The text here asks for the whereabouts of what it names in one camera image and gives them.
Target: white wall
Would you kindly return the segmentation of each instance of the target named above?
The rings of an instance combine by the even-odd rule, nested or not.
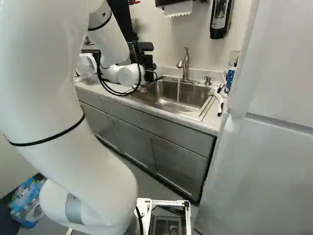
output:
[[[0,198],[38,173],[0,134]]]
[[[232,50],[240,50],[249,15],[251,0],[235,0],[233,21],[225,39],[210,39],[212,3],[194,2],[191,15],[165,18],[154,0],[142,0],[131,6],[131,15],[137,20],[138,36],[153,42],[154,61],[158,66],[176,66],[189,46],[190,67],[197,69],[225,69]]]

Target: soap dispenser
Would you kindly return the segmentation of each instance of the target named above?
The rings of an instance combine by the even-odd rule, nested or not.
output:
[[[231,25],[235,0],[213,0],[210,38],[224,38]]]

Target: paper towel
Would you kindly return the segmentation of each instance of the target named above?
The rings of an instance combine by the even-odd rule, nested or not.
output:
[[[183,1],[164,6],[164,16],[175,17],[189,15],[192,12],[193,1]]]

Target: sink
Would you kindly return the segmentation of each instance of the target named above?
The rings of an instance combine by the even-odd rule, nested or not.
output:
[[[131,95],[132,99],[165,110],[195,119],[202,119],[204,111],[213,96],[209,94],[210,88],[203,84],[180,82],[179,103],[177,103],[178,79],[164,76],[152,84],[138,89]]]

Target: gray floor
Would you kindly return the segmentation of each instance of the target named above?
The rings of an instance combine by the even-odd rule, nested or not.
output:
[[[157,200],[182,200],[176,193],[156,181],[145,172],[131,164],[125,159],[121,159],[133,172],[137,178],[138,195],[143,198],[151,198]],[[198,208],[191,206],[191,222],[193,224]],[[23,229],[21,228],[18,235],[65,235],[68,228],[63,227],[47,217],[44,217],[35,228]],[[82,235],[80,232],[73,232],[72,235]]]

